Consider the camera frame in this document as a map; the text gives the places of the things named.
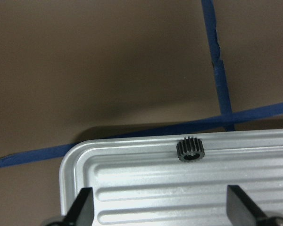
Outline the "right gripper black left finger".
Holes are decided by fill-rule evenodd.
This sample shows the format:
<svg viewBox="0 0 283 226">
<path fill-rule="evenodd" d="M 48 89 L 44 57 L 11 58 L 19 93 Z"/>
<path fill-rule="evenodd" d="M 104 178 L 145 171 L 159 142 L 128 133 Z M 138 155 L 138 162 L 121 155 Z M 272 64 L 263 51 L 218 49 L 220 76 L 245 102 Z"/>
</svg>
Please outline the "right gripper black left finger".
<svg viewBox="0 0 283 226">
<path fill-rule="evenodd" d="M 63 226 L 91 226 L 94 220 L 92 187 L 82 188 L 62 221 Z"/>
</svg>

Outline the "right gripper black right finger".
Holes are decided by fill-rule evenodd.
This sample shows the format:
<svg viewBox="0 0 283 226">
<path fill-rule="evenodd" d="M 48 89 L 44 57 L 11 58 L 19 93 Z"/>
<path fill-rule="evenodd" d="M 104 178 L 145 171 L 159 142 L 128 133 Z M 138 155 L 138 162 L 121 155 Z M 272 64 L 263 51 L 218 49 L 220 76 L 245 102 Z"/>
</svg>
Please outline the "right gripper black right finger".
<svg viewBox="0 0 283 226">
<path fill-rule="evenodd" d="M 267 215 L 238 185 L 227 186 L 227 217 L 232 226 L 264 226 Z"/>
</svg>

